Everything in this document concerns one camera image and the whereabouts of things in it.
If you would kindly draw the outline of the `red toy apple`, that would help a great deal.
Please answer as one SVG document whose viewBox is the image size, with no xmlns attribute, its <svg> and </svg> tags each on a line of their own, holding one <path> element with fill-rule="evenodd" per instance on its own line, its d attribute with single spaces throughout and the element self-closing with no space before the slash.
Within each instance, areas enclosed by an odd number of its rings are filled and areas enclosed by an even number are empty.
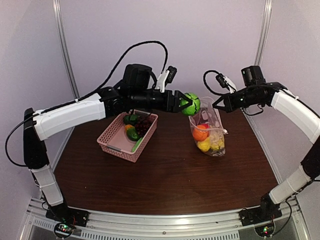
<svg viewBox="0 0 320 240">
<path fill-rule="evenodd" d="M 210 128 L 210 125 L 208 123 L 202 123 L 201 126 L 204 126 L 206 129 Z"/>
</svg>

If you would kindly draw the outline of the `clear dotted zip top bag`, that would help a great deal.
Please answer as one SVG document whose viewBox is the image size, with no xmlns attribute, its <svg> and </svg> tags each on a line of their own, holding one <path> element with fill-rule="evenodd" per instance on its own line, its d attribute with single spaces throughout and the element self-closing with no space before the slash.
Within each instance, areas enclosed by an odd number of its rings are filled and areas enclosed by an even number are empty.
<svg viewBox="0 0 320 240">
<path fill-rule="evenodd" d="M 207 128 L 208 137 L 205 139 L 210 141 L 211 139 L 216 139 L 216 138 L 225 139 L 225 135 L 228 133 L 228 131 L 222 125 L 222 120 L 221 120 L 219 110 L 214 109 L 212 107 L 213 103 L 214 103 L 214 100 L 210 97 L 200 98 L 200 108 L 198 113 L 188 117 L 191 134 L 193 132 L 193 129 L 198 125 L 201 125 L 204 123 L 207 123 L 210 125 L 210 128 Z M 203 153 L 211 157 L 222 157 L 226 153 L 226 147 L 220 151 L 213 151 L 210 149 L 209 151 L 203 152 Z"/>
</svg>

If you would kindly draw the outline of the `orange toy orange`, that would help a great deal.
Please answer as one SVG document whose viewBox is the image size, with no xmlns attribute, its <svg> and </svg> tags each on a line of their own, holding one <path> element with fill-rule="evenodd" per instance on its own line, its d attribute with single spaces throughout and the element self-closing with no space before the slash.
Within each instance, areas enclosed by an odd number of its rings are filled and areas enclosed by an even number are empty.
<svg viewBox="0 0 320 240">
<path fill-rule="evenodd" d="M 204 125 L 197 125 L 192 130 L 192 136 L 195 141 L 202 142 L 209 136 L 209 132 Z"/>
</svg>

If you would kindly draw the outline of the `yellow toy banana bunch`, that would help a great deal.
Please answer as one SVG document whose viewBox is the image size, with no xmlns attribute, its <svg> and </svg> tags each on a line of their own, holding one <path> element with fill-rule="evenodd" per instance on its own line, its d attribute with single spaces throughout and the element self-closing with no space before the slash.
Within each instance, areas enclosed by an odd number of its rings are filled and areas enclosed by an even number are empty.
<svg viewBox="0 0 320 240">
<path fill-rule="evenodd" d="M 210 149 L 213 151 L 221 151 L 225 148 L 225 140 L 223 137 L 212 138 L 210 140 Z"/>
</svg>

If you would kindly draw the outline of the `yellow toy lemon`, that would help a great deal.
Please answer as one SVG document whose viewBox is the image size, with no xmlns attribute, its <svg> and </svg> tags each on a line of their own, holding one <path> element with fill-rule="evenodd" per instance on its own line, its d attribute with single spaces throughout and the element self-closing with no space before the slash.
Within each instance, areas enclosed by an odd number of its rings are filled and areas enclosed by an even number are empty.
<svg viewBox="0 0 320 240">
<path fill-rule="evenodd" d="M 208 152 L 211 149 L 211 141 L 210 140 L 198 141 L 197 147 L 204 153 Z"/>
</svg>

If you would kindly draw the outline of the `purple toy grapes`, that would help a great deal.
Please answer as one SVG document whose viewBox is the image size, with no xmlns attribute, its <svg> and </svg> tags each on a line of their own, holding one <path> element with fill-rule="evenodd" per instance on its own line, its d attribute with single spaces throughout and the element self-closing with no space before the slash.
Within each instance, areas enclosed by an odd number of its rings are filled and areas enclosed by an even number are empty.
<svg viewBox="0 0 320 240">
<path fill-rule="evenodd" d="M 142 138 L 146 135 L 149 128 L 152 125 L 152 120 L 150 120 L 149 116 L 142 117 L 139 121 L 134 125 L 137 134 Z"/>
</svg>

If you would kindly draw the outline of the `green toy pepper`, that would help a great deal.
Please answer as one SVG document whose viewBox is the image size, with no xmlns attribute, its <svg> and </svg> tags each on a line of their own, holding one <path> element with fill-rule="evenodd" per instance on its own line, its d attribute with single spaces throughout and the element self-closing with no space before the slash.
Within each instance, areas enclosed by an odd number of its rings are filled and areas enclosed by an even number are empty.
<svg viewBox="0 0 320 240">
<path fill-rule="evenodd" d="M 130 127 L 126 130 L 126 135 L 129 140 L 137 142 L 140 139 L 140 136 L 137 130 L 134 127 Z"/>
</svg>

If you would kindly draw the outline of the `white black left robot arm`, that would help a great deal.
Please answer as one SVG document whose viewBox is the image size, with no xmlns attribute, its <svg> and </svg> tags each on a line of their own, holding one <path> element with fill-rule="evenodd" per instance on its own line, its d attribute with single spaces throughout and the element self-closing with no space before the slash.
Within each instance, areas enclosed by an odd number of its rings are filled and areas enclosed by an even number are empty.
<svg viewBox="0 0 320 240">
<path fill-rule="evenodd" d="M 72 211 L 61 192 L 49 163 L 44 141 L 75 126 L 116 116 L 134 109 L 178 113 L 192 105 L 179 90 L 166 90 L 177 69 L 169 66 L 159 77 L 142 64 L 126 66 L 123 78 L 114 86 L 101 86 L 88 96 L 46 110 L 24 112 L 23 159 L 39 185 L 49 210 L 61 222 L 72 218 Z"/>
</svg>

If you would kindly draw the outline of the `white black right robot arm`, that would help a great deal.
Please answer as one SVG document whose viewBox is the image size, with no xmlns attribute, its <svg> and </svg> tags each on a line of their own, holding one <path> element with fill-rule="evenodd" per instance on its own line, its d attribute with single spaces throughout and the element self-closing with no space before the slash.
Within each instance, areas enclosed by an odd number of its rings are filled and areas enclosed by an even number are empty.
<svg viewBox="0 0 320 240">
<path fill-rule="evenodd" d="M 212 107 L 226 113 L 250 106 L 268 106 L 283 114 L 289 126 L 280 133 L 289 140 L 284 142 L 282 151 L 287 156 L 298 154 L 302 157 L 297 169 L 283 182 L 270 190 L 260 201 L 256 210 L 259 220 L 268 220 L 288 197 L 300 193 L 320 176 L 320 116 L 277 81 L 266 81 L 258 65 L 241 70 L 244 88 L 236 85 L 222 73 L 215 71 L 215 78 L 227 93 L 220 93 Z"/>
</svg>

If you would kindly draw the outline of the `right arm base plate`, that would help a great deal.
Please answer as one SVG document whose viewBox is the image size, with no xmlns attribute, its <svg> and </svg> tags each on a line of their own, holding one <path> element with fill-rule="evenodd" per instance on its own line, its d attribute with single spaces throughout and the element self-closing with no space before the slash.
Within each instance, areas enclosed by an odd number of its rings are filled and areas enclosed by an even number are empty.
<svg viewBox="0 0 320 240">
<path fill-rule="evenodd" d="M 282 211 L 276 209 L 272 213 L 265 213 L 260 206 L 243 208 L 239 212 L 239 219 L 243 227 L 269 222 L 282 216 Z"/>
</svg>

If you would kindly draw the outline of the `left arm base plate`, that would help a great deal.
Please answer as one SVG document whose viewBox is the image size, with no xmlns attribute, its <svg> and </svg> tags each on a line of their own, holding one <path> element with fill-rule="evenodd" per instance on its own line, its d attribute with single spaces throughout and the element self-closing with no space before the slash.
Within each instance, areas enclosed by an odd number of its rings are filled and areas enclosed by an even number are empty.
<svg viewBox="0 0 320 240">
<path fill-rule="evenodd" d="M 59 204 L 56 206 L 49 206 L 45 217 L 69 225 L 86 227 L 89 212 L 86 210 L 68 207 L 66 204 Z"/>
</svg>

